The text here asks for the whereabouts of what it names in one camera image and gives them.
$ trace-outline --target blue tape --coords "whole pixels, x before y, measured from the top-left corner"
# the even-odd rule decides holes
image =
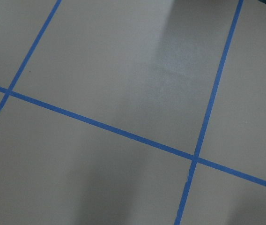
[[[231,24],[231,27],[230,27],[230,30],[229,30],[227,41],[226,41],[225,47],[224,47],[223,52],[222,52],[221,61],[219,63],[218,69],[217,69],[215,81],[214,81],[214,84],[213,84],[213,88],[212,88],[212,91],[211,91],[210,99],[209,99],[208,106],[207,106],[207,109],[206,109],[206,113],[205,113],[205,117],[204,117],[204,120],[203,120],[202,128],[200,130],[199,138],[198,138],[198,141],[197,141],[197,145],[195,147],[195,151],[194,151],[194,160],[195,160],[195,162],[192,162],[191,165],[190,165],[187,182],[185,183],[185,186],[184,186],[183,194],[182,194],[182,197],[181,197],[181,201],[180,201],[180,204],[179,204],[179,208],[178,208],[178,211],[177,211],[177,216],[176,216],[174,225],[180,225],[181,220],[182,220],[184,208],[185,208],[185,205],[186,205],[187,197],[188,197],[188,194],[189,194],[190,186],[191,186],[192,179],[193,179],[194,172],[195,172],[195,168],[196,168],[196,163],[197,163],[196,161],[197,161],[197,158],[200,155],[200,150],[202,148],[202,144],[203,144],[203,141],[204,141],[204,137],[205,137],[205,133],[206,133],[206,130],[207,130],[207,126],[208,126],[208,122],[209,122],[209,119],[210,119],[210,115],[211,115],[211,112],[212,112],[213,104],[214,104],[214,101],[215,101],[217,89],[218,89],[218,86],[219,86],[219,82],[221,80],[223,67],[224,67],[224,64],[225,64],[225,61],[226,61],[226,58],[227,58],[227,55],[228,55],[228,51],[229,51],[230,44],[231,44],[231,41],[232,41],[232,38],[233,38],[235,27],[236,27],[236,24],[237,24],[239,15],[240,15],[242,4],[243,4],[243,0],[239,0],[237,8],[236,8],[236,11],[235,11],[235,14],[234,14],[234,17],[233,17],[233,21],[232,21],[232,24]]]
[[[2,93],[5,93],[7,91],[7,89],[3,88],[3,87],[0,87],[0,92]],[[220,164],[217,164],[217,163],[214,163],[214,162],[211,162],[209,160],[206,160],[206,159],[203,159],[203,158],[198,158],[198,159],[195,159],[193,160],[193,155],[191,154],[188,154],[188,153],[185,153],[185,152],[182,152],[182,151],[179,151],[179,150],[176,150],[176,149],[173,149],[171,147],[168,147],[168,146],[165,146],[165,145],[162,145],[160,143],[156,143],[154,141],[151,141],[149,139],[146,139],[146,138],[143,138],[143,137],[140,137],[140,136],[137,136],[137,135],[134,135],[134,134],[131,134],[129,132],[126,132],[126,131],[123,131],[123,130],[120,130],[118,128],[115,128],[115,127],[112,127],[112,126],[109,126],[109,125],[106,125],[106,124],[103,124],[101,122],[98,122],[96,120],[92,120],[92,119],[89,119],[87,117],[84,117],[84,116],[80,116],[78,114],[75,114],[73,112],[70,112],[68,110],[64,110],[64,109],[61,109],[59,107],[56,107],[56,106],[53,106],[53,105],[50,105],[48,103],[45,103],[45,102],[42,102],[42,101],[39,101],[39,100],[36,100],[34,98],[31,98],[31,97],[28,97],[28,96],[25,96],[25,95],[22,95],[22,94],[19,94],[17,92],[14,92],[12,91],[11,92],[11,96],[15,97],[15,98],[18,98],[18,99],[21,99],[21,100],[24,100],[26,102],[29,102],[29,103],[32,103],[32,104],[35,104],[37,106],[40,106],[42,108],[45,108],[45,109],[48,109],[48,110],[52,110],[54,112],[57,112],[57,113],[60,113],[60,114],[63,114],[65,116],[68,116],[68,117],[71,117],[71,118],[74,118],[76,120],[80,120],[82,122],[86,122],[86,123],[89,123],[91,125],[94,125],[96,127],[99,127],[99,128],[103,128],[105,129],[104,127],[108,128],[106,130],[108,131],[111,131],[111,132],[114,132],[114,130],[118,130],[119,132],[115,132],[117,134],[119,134],[120,132],[122,134],[122,136],[125,136],[127,138],[131,138],[132,139],[132,136],[135,136],[135,138],[133,140],[136,140],[136,141],[139,141],[139,142],[142,142],[144,144],[148,144],[148,145],[151,145],[155,148],[158,148],[158,149],[161,149],[161,150],[164,150],[164,151],[167,151],[169,153],[172,153],[172,154],[175,154],[177,156],[181,156],[181,157],[184,157],[186,159],[189,159],[189,160],[192,160],[192,164],[196,164],[196,163],[200,163],[200,164],[203,164],[203,165],[206,165],[208,167],[211,167],[211,168],[214,168],[214,169],[217,169],[217,170],[220,170],[220,171],[223,171],[225,173],[229,173],[229,174],[232,174],[234,176],[237,176],[239,178],[242,178],[242,179],[245,179],[245,180],[248,180],[248,181],[251,181],[251,182],[254,182],[254,183],[257,183],[257,184],[260,184],[262,186],[265,186],[266,187],[266,180],[262,180],[260,178],[257,178],[257,177],[254,177],[254,176],[251,176],[251,175],[248,175],[246,173],[243,173],[243,172],[240,172],[240,171],[237,171],[237,170],[234,170],[234,169],[231,169],[229,167],[226,167],[226,166],[223,166],[223,165],[220,165]],[[189,173],[188,175],[188,180],[187,180],[187,185],[185,186],[185,191],[186,192],[189,188],[190,188],[190,185],[191,185],[191,180],[190,178],[192,177],[192,171]]]
[[[56,10],[57,10],[57,8],[58,8],[58,6],[60,5],[60,3],[61,3],[61,0],[57,0],[57,1],[56,1],[56,3],[55,3],[55,5],[54,5],[53,9],[51,10],[50,14],[48,15],[48,18],[46,19],[46,21],[44,22],[42,28],[40,29],[40,31],[39,31],[37,37],[35,38],[35,40],[34,40],[32,46],[31,46],[31,48],[29,49],[29,51],[28,51],[26,57],[24,58],[24,60],[23,60],[23,62],[22,62],[22,64],[21,64],[21,66],[19,67],[18,71],[16,72],[16,74],[15,74],[15,76],[14,76],[12,82],[10,83],[9,88],[8,88],[7,91],[5,92],[5,95],[4,95],[4,97],[2,98],[2,100],[1,100],[1,102],[0,102],[0,112],[1,112],[2,108],[4,107],[5,103],[7,102],[8,98],[9,98],[9,95],[10,95],[11,92],[12,92],[12,89],[15,87],[16,82],[17,82],[18,79],[20,78],[20,76],[21,76],[21,74],[22,74],[24,68],[26,67],[26,65],[27,65],[27,63],[28,63],[28,61],[29,61],[31,55],[33,54],[33,52],[34,52],[34,50],[35,50],[35,48],[36,48],[36,46],[37,46],[39,40],[41,39],[42,35],[44,34],[44,31],[45,31],[46,28],[48,27],[48,25],[49,25],[51,19],[53,18],[54,14],[55,14],[55,12],[56,12]]]

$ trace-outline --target blue grid line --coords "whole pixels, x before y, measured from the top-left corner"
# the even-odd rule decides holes
[[[2,93],[5,93],[7,91],[7,89],[3,88],[3,87],[0,87],[0,92]],[[182,152],[180,150],[177,150],[177,149],[174,149],[174,148],[171,148],[171,147],[168,147],[168,146],[165,146],[163,144],[160,144],[160,143],[156,143],[156,142],[153,142],[151,140],[148,140],[146,138],[143,138],[143,137],[139,137],[137,135],[134,135],[134,134],[131,134],[129,132],[126,132],[126,131],[123,131],[123,130],[120,130],[118,128],[115,128],[115,127],[112,127],[112,126],[109,126],[109,125],[106,125],[106,124],[103,124],[101,122],[98,122],[96,120],[92,120],[92,119],[89,119],[87,117],[84,117],[84,116],[80,116],[78,114],[75,114],[73,112],[70,112],[68,110],[64,110],[62,108],[59,108],[59,107],[56,107],[56,106],[53,106],[53,105],[50,105],[48,103],[45,103],[45,102],[42,102],[42,101],[39,101],[37,99],[34,99],[34,98],[31,98],[31,97],[28,97],[28,96],[25,96],[25,95],[22,95],[20,93],[17,93],[17,92],[14,92],[12,91],[11,92],[11,96],[15,97],[15,98],[18,98],[20,100],[24,100],[26,102],[29,102],[29,103],[32,103],[34,105],[37,105],[37,106],[40,106],[42,108],[45,108],[45,109],[48,109],[48,110],[51,110],[51,111],[54,111],[56,113],[60,113],[60,114],[63,114],[65,116],[68,116],[68,117],[71,117],[71,118],[74,118],[76,120],[80,120],[82,122],[85,122],[85,123],[88,123],[90,125],[93,125],[93,126],[97,126],[97,125],[102,125],[102,126],[97,126],[99,128],[102,128],[102,129],[106,129],[108,131],[111,131],[113,133],[116,133],[115,131],[122,131],[123,134],[120,134],[120,133],[116,133],[116,134],[119,134],[119,135],[122,135],[122,136],[125,136],[127,138],[130,138],[130,139],[133,139],[133,140],[136,140],[136,141],[139,141],[139,142],[142,142],[144,144],[147,144],[147,145],[150,145],[152,147],[155,147],[155,148],[158,148],[158,149],[161,149],[161,150],[164,150],[164,151],[167,151],[169,153],[172,153],[172,154],[175,154],[177,156],[181,156],[183,158],[186,158],[186,159],[189,159],[189,160],[192,160],[192,161],[197,161],[197,163],[200,163],[202,165],[206,165],[208,167],[211,167],[211,168],[214,168],[214,169],[217,169],[219,171],[222,171],[222,172],[225,172],[225,173],[228,173],[228,174],[231,174],[231,175],[234,175],[234,176],[237,176],[239,178],[242,178],[244,180],[248,180],[248,181],[251,181],[251,182],[254,182],[256,184],[259,184],[259,185],[262,185],[262,186],[265,186],[266,187],[266,180],[263,180],[263,179],[260,179],[260,178],[257,178],[257,177],[254,177],[254,176],[251,176],[251,175],[248,175],[246,173],[243,173],[243,172],[240,172],[240,171],[237,171],[237,170],[234,170],[234,169],[231,169],[229,167],[226,167],[226,166],[223,166],[223,165],[220,165],[220,164],[217,164],[217,163],[214,163],[214,162],[211,162],[209,160],[206,160],[206,159],[203,159],[203,158],[198,158],[198,159],[194,159],[194,156],[191,155],[191,154],[188,154],[188,153],[185,153],[185,152]]]
[[[185,208],[185,205],[186,205],[187,197],[188,197],[188,194],[189,194],[190,186],[191,186],[192,179],[193,179],[193,176],[194,176],[194,172],[195,172],[195,169],[196,169],[196,166],[197,166],[197,162],[198,162],[197,159],[200,156],[200,150],[202,148],[202,144],[203,144],[205,133],[206,133],[207,126],[208,126],[208,122],[209,122],[210,115],[211,115],[212,108],[213,108],[213,104],[214,104],[214,101],[215,101],[217,89],[218,89],[218,86],[219,86],[219,82],[221,80],[222,70],[223,70],[227,55],[228,55],[228,51],[229,51],[230,44],[231,44],[231,41],[232,41],[232,38],[233,38],[235,27],[236,27],[236,24],[237,24],[239,15],[240,15],[242,4],[243,4],[243,0],[239,0],[239,2],[237,4],[237,7],[236,7],[236,11],[235,11],[234,17],[233,17],[233,21],[232,21],[232,24],[231,24],[231,27],[230,27],[230,30],[229,30],[227,41],[226,41],[225,47],[224,47],[223,52],[222,52],[222,57],[221,57],[221,60],[220,60],[220,63],[219,63],[218,69],[217,69],[215,81],[214,81],[214,84],[213,84],[213,88],[212,88],[212,91],[211,91],[210,99],[209,99],[208,106],[207,106],[207,109],[206,109],[206,113],[205,113],[205,117],[204,117],[204,120],[203,120],[202,128],[200,130],[199,138],[198,138],[198,141],[197,141],[197,145],[195,147],[194,160],[192,161],[192,163],[190,165],[190,168],[189,168],[187,181],[186,181],[185,186],[184,186],[184,190],[183,190],[183,193],[182,193],[182,197],[181,197],[181,201],[180,201],[180,204],[179,204],[179,208],[177,210],[177,216],[176,216],[174,225],[180,225],[181,220],[182,220],[182,216],[183,216],[184,208]]]
[[[44,31],[47,29],[47,27],[48,27],[48,25],[49,25],[51,19],[53,18],[53,16],[54,16],[56,10],[57,10],[58,7],[59,7],[60,3],[61,3],[61,0],[57,0],[57,1],[56,1],[55,5],[53,6],[53,8],[52,8],[52,10],[51,10],[51,12],[50,12],[50,14],[48,15],[48,17],[47,17],[47,19],[45,20],[45,22],[44,22],[42,28],[40,29],[40,31],[39,31],[37,37],[35,38],[35,40],[34,40],[32,46],[31,46],[31,48],[29,49],[29,51],[28,51],[26,57],[24,58],[22,64],[20,65],[18,71],[16,72],[16,74],[15,74],[15,76],[14,76],[12,82],[10,83],[8,89],[6,90],[4,97],[2,98],[2,100],[1,100],[1,102],[0,102],[0,112],[1,112],[1,110],[3,109],[5,103],[7,102],[8,98],[9,98],[9,95],[10,95],[11,92],[12,92],[12,89],[15,87],[16,82],[17,82],[18,79],[20,78],[20,76],[21,76],[23,70],[25,69],[25,67],[26,67],[26,65],[27,65],[27,63],[28,63],[28,61],[29,61],[29,59],[30,59],[30,57],[31,57],[31,55],[33,54],[33,52],[34,52],[36,46],[38,45],[39,40],[40,40],[41,37],[43,36]]]

